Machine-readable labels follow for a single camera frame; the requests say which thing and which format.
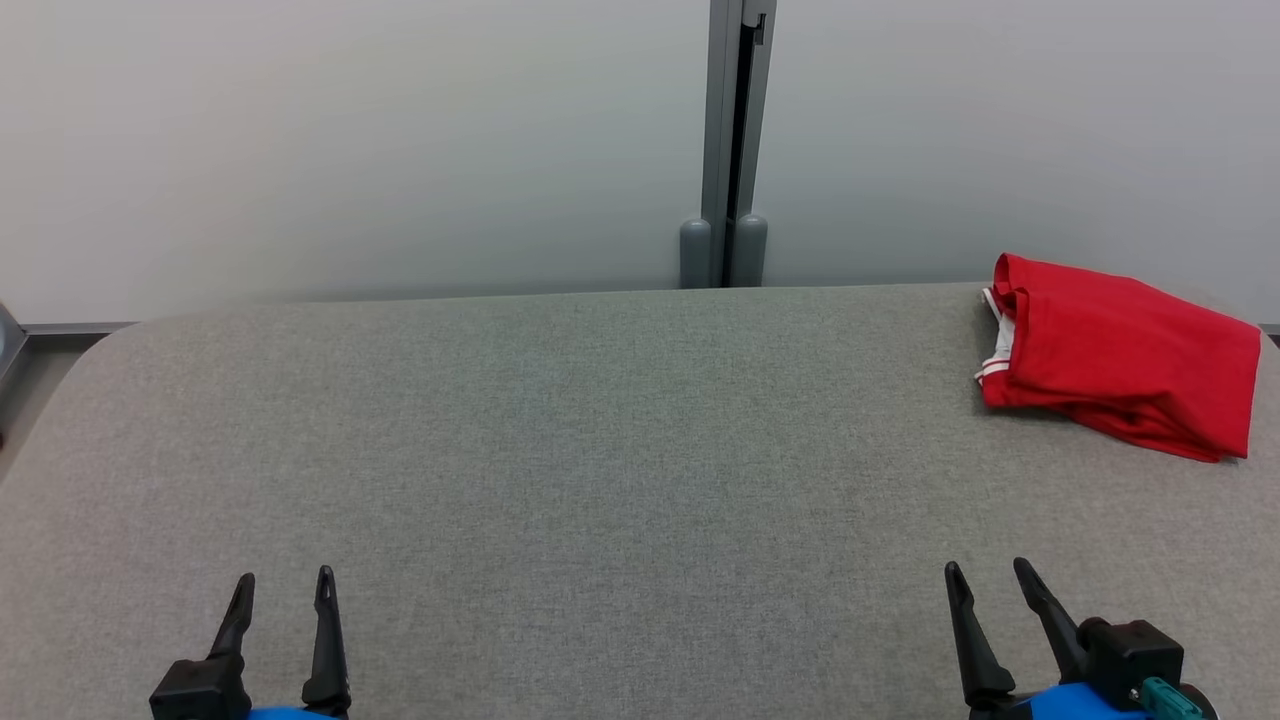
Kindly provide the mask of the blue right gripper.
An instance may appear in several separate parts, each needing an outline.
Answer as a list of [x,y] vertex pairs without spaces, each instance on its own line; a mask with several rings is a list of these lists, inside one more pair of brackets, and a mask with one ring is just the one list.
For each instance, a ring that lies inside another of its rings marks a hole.
[[1036,694],[1014,696],[1012,674],[1000,665],[974,610],[974,596],[957,562],[945,565],[948,610],[969,719],[1151,719],[1142,708],[1114,708],[1083,682],[1085,650],[1078,625],[1028,559],[1014,559],[1027,606],[1043,628],[1060,683]]

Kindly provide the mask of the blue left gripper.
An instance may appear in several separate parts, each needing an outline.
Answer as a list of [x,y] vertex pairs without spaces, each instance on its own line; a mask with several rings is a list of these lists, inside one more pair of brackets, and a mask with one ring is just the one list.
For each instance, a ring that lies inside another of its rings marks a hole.
[[[255,587],[255,574],[239,577],[207,660],[243,660],[243,641],[253,616]],[[303,707],[252,708],[247,720],[346,720],[352,698],[337,582],[330,566],[319,569],[314,609],[317,625],[311,674],[303,684]]]

